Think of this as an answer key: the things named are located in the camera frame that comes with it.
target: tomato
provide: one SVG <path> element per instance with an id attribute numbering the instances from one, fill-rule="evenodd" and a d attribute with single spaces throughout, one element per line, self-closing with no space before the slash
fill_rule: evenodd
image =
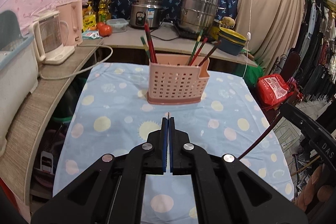
<path id="1" fill-rule="evenodd" d="M 100 27 L 103 27 L 104 25 L 106 25 L 104 22 L 98 22 L 97 25 L 96 25 L 96 27 L 99 30 Z"/>
<path id="2" fill-rule="evenodd" d="M 102 37 L 107 37 L 112 34 L 112 28 L 109 25 L 104 25 L 99 28 L 99 34 Z"/>

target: green chopstick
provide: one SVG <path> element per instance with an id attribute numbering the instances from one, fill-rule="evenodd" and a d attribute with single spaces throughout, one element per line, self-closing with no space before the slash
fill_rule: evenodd
<path id="1" fill-rule="evenodd" d="M 143 48 L 145 49 L 146 54 L 148 56 L 148 59 L 149 59 L 149 61 L 152 62 L 152 60 L 151 60 L 151 54 L 149 53 L 149 49 L 148 49 L 148 46 L 146 44 L 146 41 L 145 41 L 144 37 L 140 37 L 140 38 L 141 38 L 141 41 L 142 41 L 142 44 L 143 44 Z"/>
<path id="2" fill-rule="evenodd" d="M 197 37 L 197 40 L 196 40 L 196 43 L 195 43 L 193 52 L 191 53 L 191 56 L 190 56 L 190 58 L 189 58 L 189 60 L 188 60 L 188 63 L 187 63 L 188 66 L 191 65 L 190 62 L 191 62 L 191 60 L 192 60 L 193 57 L 194 57 L 194 54 L 195 54 L 195 51 L 196 51 L 196 49 L 197 49 L 198 43 L 200 42 L 200 40 L 201 40 L 201 38 L 202 38 L 202 34 L 203 34 L 203 30 L 201 30 L 201 31 L 199 32 L 199 36 Z"/>

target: pink appliance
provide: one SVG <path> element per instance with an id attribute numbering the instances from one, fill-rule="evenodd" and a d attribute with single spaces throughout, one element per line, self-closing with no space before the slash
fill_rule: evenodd
<path id="1" fill-rule="evenodd" d="M 67 4 L 62 4 L 56 7 L 59 13 L 59 20 L 65 21 L 69 26 L 68 39 L 64 42 L 64 46 L 77 46 L 83 42 L 82 29 L 83 29 L 83 14 L 82 14 L 82 1 L 75 0 Z M 66 39 L 67 28 L 61 25 L 61 38 L 62 41 Z"/>

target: pink box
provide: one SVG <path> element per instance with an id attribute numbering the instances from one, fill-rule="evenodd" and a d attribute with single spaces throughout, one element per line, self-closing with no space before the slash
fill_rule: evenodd
<path id="1" fill-rule="evenodd" d="M 151 104 L 178 105 L 201 101 L 209 80 L 207 59 L 199 56 L 194 66 L 186 66 L 189 55 L 156 54 L 157 64 L 149 64 L 147 100 Z"/>

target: tablecloth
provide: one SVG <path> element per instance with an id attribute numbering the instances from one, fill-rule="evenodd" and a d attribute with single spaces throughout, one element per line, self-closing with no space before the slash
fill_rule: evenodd
<path id="1" fill-rule="evenodd" d="M 146 100 L 148 66 L 103 63 L 92 69 L 68 129 L 59 158 L 53 195 L 103 154 L 120 156 L 144 143 L 170 112 L 175 127 L 209 154 L 239 156 L 269 126 L 242 78 L 210 71 L 201 102 L 151 105 Z M 288 199 L 293 183 L 286 160 L 271 132 L 241 160 Z M 143 223 L 196 224 L 190 176 L 147 175 Z"/>

